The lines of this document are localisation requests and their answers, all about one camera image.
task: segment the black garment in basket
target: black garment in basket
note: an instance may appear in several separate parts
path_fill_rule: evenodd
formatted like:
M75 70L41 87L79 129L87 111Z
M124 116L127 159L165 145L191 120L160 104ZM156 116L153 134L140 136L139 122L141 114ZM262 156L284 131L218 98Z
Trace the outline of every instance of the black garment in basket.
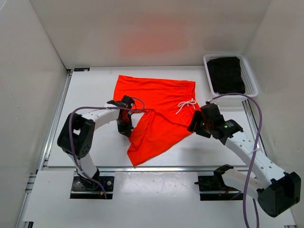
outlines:
M237 57L223 57L207 63L210 79L215 93L245 93L241 78L240 60Z

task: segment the white basket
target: white basket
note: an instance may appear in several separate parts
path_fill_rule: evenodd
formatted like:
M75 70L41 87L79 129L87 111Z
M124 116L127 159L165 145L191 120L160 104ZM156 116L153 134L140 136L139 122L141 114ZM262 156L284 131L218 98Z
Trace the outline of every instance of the white basket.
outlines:
M257 96L258 90L257 90L256 83L255 83L255 80L253 77L253 73L249 66L249 63L248 63L247 59L240 54L207 54L204 56L204 64L205 64L205 69L207 72L207 77L208 77L208 82L209 82L209 86L211 89L211 93L214 96L219 95L218 93L215 93L213 90L207 63L212 59L223 58L223 57L238 57L239 58L240 66L241 66L241 77L245 84L245 94L250 97ZM227 95L227 96L219 98L218 100L219 100L219 102L233 103L236 101L245 101L246 99L247 99L246 97L240 96L240 95L230 95L230 96Z

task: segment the white wall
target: white wall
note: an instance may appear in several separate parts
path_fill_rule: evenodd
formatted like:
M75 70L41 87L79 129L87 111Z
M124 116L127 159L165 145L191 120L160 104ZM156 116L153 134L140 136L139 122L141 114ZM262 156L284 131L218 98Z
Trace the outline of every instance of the white wall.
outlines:
M202 65L242 53L270 0L31 0L67 68Z
M272 0L245 54L259 84L266 151L304 182L304 1ZM293 207L300 228L303 192L302 185L302 201Z
M28 0L0 0L0 227L14 227L66 71Z

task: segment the red garment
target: red garment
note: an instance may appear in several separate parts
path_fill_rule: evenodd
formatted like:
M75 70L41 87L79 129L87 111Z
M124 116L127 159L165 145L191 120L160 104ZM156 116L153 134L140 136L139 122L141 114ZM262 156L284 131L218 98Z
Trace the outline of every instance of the red garment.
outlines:
M165 152L191 134L187 127L194 114L193 106L184 105L176 112L180 102L195 100L195 82L119 75L114 100L121 100L124 95L138 97L145 103L145 114L129 138L128 156L133 166ZM135 104L137 109L142 107L137 100Z

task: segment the table surface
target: table surface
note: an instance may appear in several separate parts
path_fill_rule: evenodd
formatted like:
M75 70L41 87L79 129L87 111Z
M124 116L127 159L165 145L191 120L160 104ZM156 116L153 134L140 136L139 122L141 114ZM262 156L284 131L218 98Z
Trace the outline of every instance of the table surface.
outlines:
M62 126L68 114L74 109L80 106L103 106L111 100L118 75L195 81L196 100L199 105L204 105L206 100L212 98L203 66L96 67L86 72L73 72L52 143L47 164L49 167L74 166L72 160L57 146L57 138ZM226 120L234 119L243 127L249 138L253 139L241 102L231 107L220 106L220 110ZM138 123L140 117L140 114L132 116L134 125ZM111 122L94 133L90 155L98 167L132 167L126 153L129 145L129 140L118 133L117 124ZM140 167L213 167L223 164L245 165L220 141L192 134L163 154L141 164Z
M116 172L112 200L70 199L73 171L40 171L24 221L33 228L244 228L242 201L200 201L196 172ZM295 225L291 210L276 218L258 205L261 228ZM256 216L247 199L250 227Z

